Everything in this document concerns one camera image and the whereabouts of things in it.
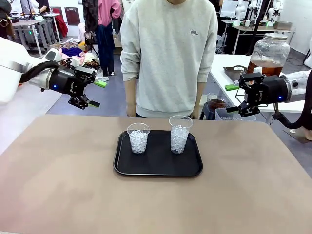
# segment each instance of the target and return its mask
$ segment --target black pants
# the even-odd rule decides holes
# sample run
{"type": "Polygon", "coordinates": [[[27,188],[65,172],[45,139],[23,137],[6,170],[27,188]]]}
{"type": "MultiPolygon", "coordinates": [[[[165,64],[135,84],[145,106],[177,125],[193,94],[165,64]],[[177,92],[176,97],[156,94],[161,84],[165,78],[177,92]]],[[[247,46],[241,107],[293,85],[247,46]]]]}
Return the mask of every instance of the black pants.
{"type": "Polygon", "coordinates": [[[114,39],[113,27],[110,23],[107,27],[99,25],[96,29],[98,53],[103,75],[114,72],[114,39]]]}
{"type": "Polygon", "coordinates": [[[137,117],[137,118],[145,118],[145,117],[143,117],[143,116],[140,116],[138,113],[136,114],[136,117],[137,117]]]}
{"type": "Polygon", "coordinates": [[[104,76],[108,76],[110,75],[112,72],[114,72],[114,60],[110,60],[108,63],[108,66],[101,66],[102,70],[103,70],[103,75],[104,76]]]}

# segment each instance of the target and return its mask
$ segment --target glass jar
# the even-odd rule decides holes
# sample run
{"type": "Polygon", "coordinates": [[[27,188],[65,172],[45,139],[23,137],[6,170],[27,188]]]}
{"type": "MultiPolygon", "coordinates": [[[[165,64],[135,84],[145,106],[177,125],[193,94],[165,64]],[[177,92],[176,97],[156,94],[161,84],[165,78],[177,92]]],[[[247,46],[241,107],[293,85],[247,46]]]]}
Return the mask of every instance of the glass jar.
{"type": "Polygon", "coordinates": [[[279,76],[288,57],[290,46],[286,43],[288,36],[278,33],[266,33],[253,49],[247,73],[262,67],[262,74],[279,76]]]}

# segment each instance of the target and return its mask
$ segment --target clothing pile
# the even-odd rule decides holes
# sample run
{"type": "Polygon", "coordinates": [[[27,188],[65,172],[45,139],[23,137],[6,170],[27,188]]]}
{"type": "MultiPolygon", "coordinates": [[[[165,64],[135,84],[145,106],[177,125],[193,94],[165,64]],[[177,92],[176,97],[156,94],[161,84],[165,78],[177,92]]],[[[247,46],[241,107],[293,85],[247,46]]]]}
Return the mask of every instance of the clothing pile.
{"type": "Polygon", "coordinates": [[[69,39],[61,44],[58,50],[62,55],[61,65],[67,66],[67,59],[71,59],[71,62],[78,61],[79,64],[76,66],[85,66],[99,70],[99,58],[89,52],[83,51],[80,46],[80,41],[75,39],[69,39]]]}

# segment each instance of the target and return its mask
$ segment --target table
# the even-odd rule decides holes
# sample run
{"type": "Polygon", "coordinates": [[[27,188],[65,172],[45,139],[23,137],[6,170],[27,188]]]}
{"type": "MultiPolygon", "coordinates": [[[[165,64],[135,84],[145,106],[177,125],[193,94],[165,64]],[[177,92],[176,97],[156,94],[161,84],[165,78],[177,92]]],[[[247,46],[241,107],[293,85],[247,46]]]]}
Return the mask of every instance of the table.
{"type": "MultiPolygon", "coordinates": [[[[246,34],[246,32],[253,31],[255,29],[255,26],[253,28],[251,28],[251,27],[244,27],[244,26],[233,26],[233,28],[236,28],[238,30],[238,34],[237,34],[237,38],[236,38],[236,42],[235,42],[235,47],[234,47],[234,51],[233,51],[233,54],[235,55],[236,49],[237,49],[237,44],[238,44],[238,39],[239,39],[239,36],[241,35],[240,31],[243,31],[242,34],[248,35],[248,34],[246,34]]],[[[291,33],[292,34],[291,40],[293,38],[293,34],[295,33],[294,30],[275,29],[273,26],[270,26],[270,27],[259,26],[258,31],[259,32],[261,32],[261,31],[262,32],[281,32],[283,34],[284,33],[291,33]]]]}
{"type": "Polygon", "coordinates": [[[58,30],[57,22],[55,20],[55,16],[59,16],[59,15],[60,15],[60,13],[50,13],[50,14],[43,15],[43,17],[45,17],[45,18],[53,18],[55,30],[56,30],[57,36],[58,36],[58,41],[59,41],[59,43],[61,43],[60,37],[59,37],[59,30],[58,30]]]}
{"type": "MultiPolygon", "coordinates": [[[[244,97],[239,97],[238,101],[236,98],[237,90],[226,91],[225,85],[233,84],[233,81],[225,74],[223,67],[233,67],[236,65],[248,67],[250,58],[251,57],[245,55],[215,55],[214,57],[211,75],[214,77],[220,89],[234,106],[239,106],[241,104],[240,102],[244,100],[244,97]]],[[[245,91],[243,89],[239,89],[238,94],[244,95],[244,92],[245,91]]],[[[282,113],[302,113],[304,103],[305,101],[280,103],[278,107],[282,113]]],[[[269,112],[269,118],[266,118],[267,123],[272,123],[272,114],[274,113],[273,104],[270,104],[268,107],[259,107],[259,109],[262,112],[269,112]]]]}
{"type": "Polygon", "coordinates": [[[47,51],[47,50],[49,50],[49,46],[48,46],[48,43],[46,41],[46,38],[47,38],[48,42],[50,44],[52,44],[49,33],[44,33],[44,31],[42,29],[42,27],[43,27],[45,32],[49,32],[48,27],[47,27],[47,23],[48,22],[46,20],[28,20],[27,21],[27,20],[21,20],[20,19],[19,22],[12,23],[12,26],[18,32],[21,43],[25,48],[29,48],[26,41],[25,41],[25,37],[26,37],[27,41],[32,41],[33,40],[32,36],[34,36],[35,42],[37,45],[37,49],[39,51],[40,56],[42,56],[41,47],[40,47],[40,44],[38,41],[38,36],[36,34],[36,27],[35,26],[38,27],[38,31],[39,31],[41,41],[43,44],[43,49],[47,51]],[[24,34],[24,31],[32,32],[32,35],[30,35],[29,33],[24,34]]]}
{"type": "Polygon", "coordinates": [[[20,41],[21,41],[22,45],[25,48],[28,48],[28,46],[26,44],[23,31],[30,30],[32,32],[32,34],[33,34],[33,36],[35,38],[36,45],[37,45],[37,48],[38,48],[40,56],[42,56],[42,52],[41,52],[41,48],[40,48],[40,45],[39,45],[39,42],[38,42],[38,37],[37,37],[37,34],[36,34],[35,25],[38,25],[39,28],[41,29],[41,30],[39,30],[41,38],[45,38],[43,30],[42,30],[42,28],[40,26],[40,24],[43,23],[43,22],[44,22],[44,20],[28,20],[28,21],[20,20],[19,22],[12,23],[13,28],[18,32],[20,41]]]}
{"type": "Polygon", "coordinates": [[[165,119],[44,115],[0,156],[0,230],[30,234],[311,234],[312,180],[261,122],[196,120],[196,178],[113,169],[131,123],[165,119]]]}

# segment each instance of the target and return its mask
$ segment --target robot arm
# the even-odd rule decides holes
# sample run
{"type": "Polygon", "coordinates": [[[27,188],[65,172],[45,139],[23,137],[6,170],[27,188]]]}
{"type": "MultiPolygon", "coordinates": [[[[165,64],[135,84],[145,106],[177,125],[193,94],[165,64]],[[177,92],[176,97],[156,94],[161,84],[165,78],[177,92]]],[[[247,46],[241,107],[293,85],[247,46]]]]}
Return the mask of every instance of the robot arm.
{"type": "Polygon", "coordinates": [[[240,76],[239,87],[245,90],[245,100],[238,107],[228,108],[228,112],[239,111],[242,117],[252,116],[260,113],[259,105],[274,104],[273,118],[285,127],[290,129],[304,127],[312,130],[312,73],[310,71],[281,77],[264,77],[261,73],[244,74],[240,76]],[[278,103],[302,100],[305,100],[304,109],[295,123],[290,123],[278,110],[278,103]]]}
{"type": "Polygon", "coordinates": [[[94,69],[77,67],[74,70],[61,69],[61,55],[51,49],[42,59],[28,55],[26,49],[12,41],[0,38],[4,48],[10,53],[0,60],[0,104],[8,103],[14,96],[19,83],[28,82],[44,90],[53,90],[70,95],[69,104],[85,109],[89,104],[99,106],[90,101],[84,94],[88,84],[95,81],[94,69]]]}
{"type": "Polygon", "coordinates": [[[252,0],[248,6],[248,9],[252,11],[252,13],[254,15],[254,21],[256,21],[256,18],[258,17],[258,10],[259,10],[259,7],[257,5],[257,1],[252,0]]]}
{"type": "Polygon", "coordinates": [[[246,8],[244,6],[244,0],[238,0],[238,6],[235,9],[236,13],[236,20],[234,22],[234,26],[239,26],[240,22],[242,21],[243,18],[243,13],[245,12],[246,8]]]}
{"type": "Polygon", "coordinates": [[[281,11],[284,9],[284,0],[274,0],[273,8],[268,10],[269,13],[269,25],[274,26],[276,18],[280,16],[281,11]]]}

